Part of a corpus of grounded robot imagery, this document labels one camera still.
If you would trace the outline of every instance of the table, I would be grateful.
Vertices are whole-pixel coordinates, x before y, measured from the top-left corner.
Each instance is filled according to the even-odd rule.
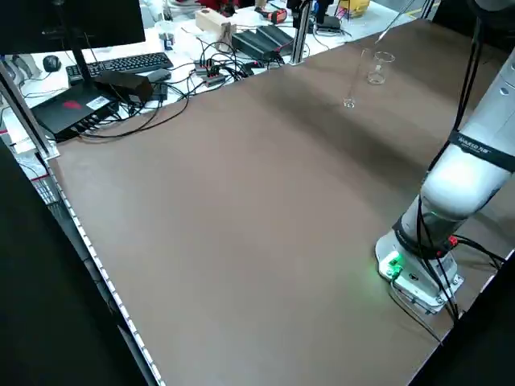
[[[198,96],[146,133],[66,142],[52,160],[167,383],[399,385],[435,347],[389,299],[373,246],[448,135],[470,42],[423,21],[394,28],[381,43],[397,57],[388,80],[361,81],[346,109],[372,41]],[[497,57],[480,65],[471,108]],[[513,193],[512,182],[460,231],[505,256]],[[471,251],[456,258],[467,309],[492,272]],[[446,314],[428,321],[450,327]]]
[[[278,6],[286,7],[285,2],[281,2],[276,0],[273,2]],[[333,14],[336,5],[333,5],[329,8],[328,13]],[[339,45],[344,44],[347,41],[352,41],[355,39],[361,39],[364,36],[375,34],[379,31],[382,31],[386,28],[389,22],[395,18],[397,12],[387,8],[385,6],[381,6],[375,2],[370,3],[370,7],[367,9],[365,15],[361,18],[351,20],[349,23],[346,21],[343,22],[343,28],[349,32],[352,36],[344,35],[342,37],[327,37],[327,36],[318,36],[317,39],[313,37],[313,35],[309,35],[307,37],[307,45],[309,47],[310,55],[315,55],[322,51],[326,51],[328,47],[334,48]],[[295,29],[291,26],[291,16],[288,17],[286,23],[284,23],[281,28],[289,35],[295,35]],[[402,23],[408,23],[413,20],[411,17],[407,15],[403,15],[397,21],[397,25]],[[259,14],[253,11],[253,7],[243,8],[238,10],[238,12],[231,18],[232,23],[236,23],[237,25],[247,26],[241,27],[238,30],[243,31],[248,27],[252,26],[260,26],[269,24],[267,21],[263,20]],[[195,20],[181,20],[178,22],[174,22],[175,24],[175,46],[174,51],[168,51],[167,55],[169,56],[172,63],[178,67],[182,64],[191,63],[193,60],[197,60],[202,53],[202,47],[200,45],[197,37],[202,40],[213,43],[216,41],[216,36],[209,32],[203,32],[195,25]],[[98,48],[94,49],[95,56],[98,60],[109,60],[113,58],[125,57],[130,55],[138,55],[143,53],[151,53],[151,52],[160,52],[163,51],[163,43],[159,39],[159,32],[157,29],[148,28],[145,30],[146,41],[144,43],[136,43],[136,44],[127,44],[125,46],[117,46],[117,47],[107,47],[107,48]],[[83,50],[84,57],[86,62],[93,63],[95,61],[93,54],[90,50]],[[216,50],[210,49],[206,53],[212,55],[216,52]],[[55,96],[57,93],[62,92],[63,90],[68,88],[68,78],[66,75],[65,68],[66,66],[70,66],[74,64],[72,53],[70,51],[61,51],[61,52],[47,52],[43,54],[35,54],[35,62],[42,67],[41,63],[43,62],[43,58],[47,55],[57,55],[60,58],[62,63],[62,68],[55,73],[48,74],[43,72],[41,74],[41,79],[48,76],[45,80],[29,80],[23,86],[23,94],[29,95],[29,98],[26,99],[29,107],[33,107],[42,103],[46,99]],[[188,73],[193,69],[193,66],[184,66],[172,72],[172,78],[170,82],[176,82],[177,80],[182,80],[187,77]],[[263,72],[265,70],[257,70],[256,73]],[[194,80],[196,84],[200,83],[200,79]],[[177,84],[176,85],[181,91],[186,92],[186,84]],[[205,91],[205,87],[199,88],[199,92]],[[168,100],[165,101],[165,105],[173,103],[177,100],[179,96],[174,94],[173,92],[169,93]],[[157,102],[149,103],[150,107],[155,107]],[[23,127],[19,124],[15,115],[7,109],[4,111],[3,117],[6,121],[7,128],[9,130],[12,141],[15,143],[20,143],[16,146],[18,152],[27,151],[33,148],[33,145],[30,141],[26,141],[27,134]]]

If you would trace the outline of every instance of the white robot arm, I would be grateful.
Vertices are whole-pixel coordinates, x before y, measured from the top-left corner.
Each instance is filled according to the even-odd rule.
[[[509,10],[509,22],[515,23],[514,0],[488,2],[488,8],[481,3],[476,0],[473,6],[488,12],[488,16]],[[451,252],[447,253],[449,236],[478,212],[515,171],[515,50],[467,123],[449,139],[449,146],[427,175],[420,195],[376,244],[380,275],[395,279],[404,294],[434,313],[443,308],[446,299],[464,281]],[[417,234],[420,217],[431,239],[424,229]],[[419,240],[428,251],[422,253],[424,257],[431,257],[427,263],[420,256]],[[399,265],[402,271],[398,276]],[[440,283],[428,272],[431,267]]]

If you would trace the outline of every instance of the glass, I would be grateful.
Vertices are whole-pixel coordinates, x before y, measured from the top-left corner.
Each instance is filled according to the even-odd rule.
[[[394,60],[395,56],[389,52],[376,52],[373,56],[371,70],[367,74],[367,81],[374,85],[385,83],[388,67]]]
[[[363,51],[361,52],[360,60],[356,66],[356,71],[355,71],[354,77],[352,78],[352,81],[351,81],[351,87],[348,89],[347,97],[344,98],[344,106],[347,109],[354,109],[354,106],[356,106],[356,99],[354,98],[354,88],[356,87],[357,80],[359,78],[361,78],[360,77],[360,69],[362,67],[363,62],[367,58],[367,56],[369,56],[369,51],[370,50],[368,48],[364,48]]]

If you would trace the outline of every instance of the keyboard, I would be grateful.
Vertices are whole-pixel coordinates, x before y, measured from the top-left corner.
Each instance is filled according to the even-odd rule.
[[[99,76],[104,70],[136,74],[140,72],[159,70],[160,68],[172,67],[174,67],[174,65],[164,52],[127,56],[125,58],[103,60],[101,62],[88,64],[91,77]],[[68,75],[68,82],[70,85],[74,85],[82,81],[82,75],[80,74],[79,67],[77,65],[67,66],[66,73]]]

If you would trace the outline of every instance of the glass beaker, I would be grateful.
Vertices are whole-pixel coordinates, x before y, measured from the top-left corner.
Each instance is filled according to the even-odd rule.
[[[388,67],[394,60],[395,56],[389,52],[376,52],[373,56],[371,70],[367,74],[367,81],[374,85],[385,83]]]

